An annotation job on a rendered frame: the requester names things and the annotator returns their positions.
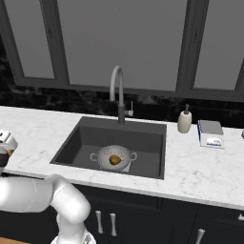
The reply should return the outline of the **yellow brown pear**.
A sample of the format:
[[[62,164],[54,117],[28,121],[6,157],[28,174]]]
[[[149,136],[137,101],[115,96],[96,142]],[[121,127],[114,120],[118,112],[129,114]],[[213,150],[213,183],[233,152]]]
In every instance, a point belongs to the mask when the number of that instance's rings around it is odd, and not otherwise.
[[[109,158],[110,164],[113,166],[119,165],[122,162],[122,159],[120,156],[113,154]]]

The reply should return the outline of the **dark grey sink basin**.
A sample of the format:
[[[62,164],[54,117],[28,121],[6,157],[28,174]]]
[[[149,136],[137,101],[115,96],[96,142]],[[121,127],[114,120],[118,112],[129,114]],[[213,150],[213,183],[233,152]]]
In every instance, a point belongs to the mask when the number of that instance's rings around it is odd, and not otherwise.
[[[83,116],[51,163],[106,172],[95,154],[116,145],[132,154],[132,162],[118,173],[163,179],[166,132],[166,125],[134,121],[121,125],[117,120]]]

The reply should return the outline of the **dark drawer front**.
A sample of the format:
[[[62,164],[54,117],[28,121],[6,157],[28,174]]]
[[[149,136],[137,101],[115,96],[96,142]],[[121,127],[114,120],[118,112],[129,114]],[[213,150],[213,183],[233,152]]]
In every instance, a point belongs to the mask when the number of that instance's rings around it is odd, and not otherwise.
[[[239,221],[237,219],[240,214],[244,215],[244,211],[200,205],[197,210],[195,222],[197,224],[218,224],[244,229],[244,221]]]

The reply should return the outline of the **dark cupboard door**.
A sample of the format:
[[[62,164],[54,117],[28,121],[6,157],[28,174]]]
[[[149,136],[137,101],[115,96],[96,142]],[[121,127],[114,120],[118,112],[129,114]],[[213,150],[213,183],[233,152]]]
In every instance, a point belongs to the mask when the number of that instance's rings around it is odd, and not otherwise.
[[[188,244],[190,220],[166,216],[158,211],[108,204],[110,244]],[[112,236],[110,214],[116,214],[117,236]]]
[[[88,231],[94,237],[96,244],[108,244],[106,228],[105,228],[105,224],[103,223],[103,206],[95,198],[89,197],[88,201],[91,204],[91,211],[90,211],[88,218],[85,220],[85,225],[86,225]],[[102,234],[99,234],[97,231],[97,219],[96,219],[95,211],[98,211],[98,210],[101,211],[101,213],[102,213],[102,215],[101,215],[102,227],[103,227],[103,232],[104,232]]]
[[[200,244],[244,244],[244,227],[204,222],[194,224],[189,244],[196,243],[199,230],[205,231]]]

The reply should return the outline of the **dark framed window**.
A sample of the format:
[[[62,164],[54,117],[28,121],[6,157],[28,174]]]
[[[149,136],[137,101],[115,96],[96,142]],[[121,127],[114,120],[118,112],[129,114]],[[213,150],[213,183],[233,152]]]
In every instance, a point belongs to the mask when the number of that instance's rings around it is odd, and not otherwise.
[[[0,0],[16,85],[244,101],[244,0]]]

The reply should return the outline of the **beige soap dispenser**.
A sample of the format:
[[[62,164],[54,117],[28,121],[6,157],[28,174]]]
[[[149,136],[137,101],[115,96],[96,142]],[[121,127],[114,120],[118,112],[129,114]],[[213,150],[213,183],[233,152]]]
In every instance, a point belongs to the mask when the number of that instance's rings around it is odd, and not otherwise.
[[[192,124],[192,113],[189,111],[190,105],[185,106],[185,110],[179,114],[177,129],[181,133],[188,133]]]

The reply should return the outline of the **white metal colander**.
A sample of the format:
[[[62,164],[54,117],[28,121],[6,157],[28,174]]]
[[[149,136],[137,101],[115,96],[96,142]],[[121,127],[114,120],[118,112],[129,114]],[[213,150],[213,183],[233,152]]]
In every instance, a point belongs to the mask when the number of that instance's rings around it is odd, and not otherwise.
[[[110,164],[109,158],[116,154],[121,157],[122,162],[119,165],[113,166]],[[136,152],[130,152],[128,149],[118,145],[110,145],[103,147],[97,153],[91,153],[90,161],[97,162],[99,167],[103,170],[113,172],[121,172],[126,169],[133,161],[137,159]]]

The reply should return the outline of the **grey curved sink faucet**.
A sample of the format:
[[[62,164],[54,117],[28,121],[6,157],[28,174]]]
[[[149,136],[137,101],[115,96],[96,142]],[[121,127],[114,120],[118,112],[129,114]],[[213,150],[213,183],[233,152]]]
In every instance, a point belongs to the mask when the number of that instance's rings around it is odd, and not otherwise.
[[[111,101],[115,100],[115,82],[118,82],[118,94],[119,94],[118,123],[124,124],[126,116],[133,117],[133,106],[131,106],[131,108],[128,111],[125,110],[123,71],[122,71],[122,68],[119,66],[116,66],[112,71],[111,83],[110,83],[110,100]]]

